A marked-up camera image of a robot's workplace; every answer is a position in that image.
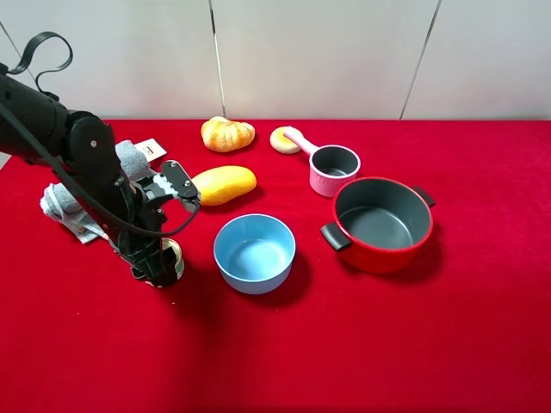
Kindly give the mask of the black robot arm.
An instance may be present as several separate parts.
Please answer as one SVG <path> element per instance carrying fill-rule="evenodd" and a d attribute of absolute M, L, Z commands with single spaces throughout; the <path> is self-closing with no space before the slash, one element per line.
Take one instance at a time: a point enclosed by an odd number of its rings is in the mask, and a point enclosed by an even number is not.
<path fill-rule="evenodd" d="M 177 250 L 165 246 L 164 203 L 178 196 L 164 174 L 131 177 L 122 167 L 111 126 L 29 88 L 1 67 L 1 150 L 29 164 L 48 164 L 105 232 L 136 280 L 168 287 L 182 275 Z"/>

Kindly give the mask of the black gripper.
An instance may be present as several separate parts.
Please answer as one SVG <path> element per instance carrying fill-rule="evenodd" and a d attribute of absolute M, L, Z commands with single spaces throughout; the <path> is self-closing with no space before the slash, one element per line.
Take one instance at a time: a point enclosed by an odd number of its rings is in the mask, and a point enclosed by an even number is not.
<path fill-rule="evenodd" d="M 177 253 L 165 248 L 160 234 L 167 218 L 162 205 L 175 198 L 176 191 L 159 175 L 132 183 L 119 176 L 115 181 L 127 211 L 122 219 L 135 228 L 119 229 L 114 240 L 115 252 L 131 267 L 135 280 L 153 287 L 168 287 L 178 281 Z"/>

